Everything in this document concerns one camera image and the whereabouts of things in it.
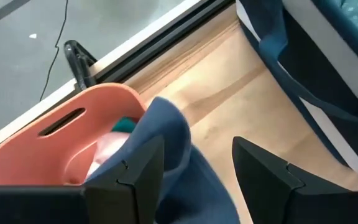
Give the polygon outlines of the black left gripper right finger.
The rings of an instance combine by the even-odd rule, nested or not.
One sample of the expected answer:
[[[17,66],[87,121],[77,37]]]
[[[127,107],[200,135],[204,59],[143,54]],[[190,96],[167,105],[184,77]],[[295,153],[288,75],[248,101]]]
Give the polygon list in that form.
[[[254,223],[349,223],[347,190],[236,136],[232,159]]]

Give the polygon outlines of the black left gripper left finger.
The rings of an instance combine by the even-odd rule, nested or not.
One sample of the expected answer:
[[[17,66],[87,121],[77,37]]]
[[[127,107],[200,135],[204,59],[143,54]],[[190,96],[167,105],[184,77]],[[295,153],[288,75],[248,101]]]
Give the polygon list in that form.
[[[156,136],[127,159],[85,182],[90,224],[154,222],[163,177],[164,140]]]

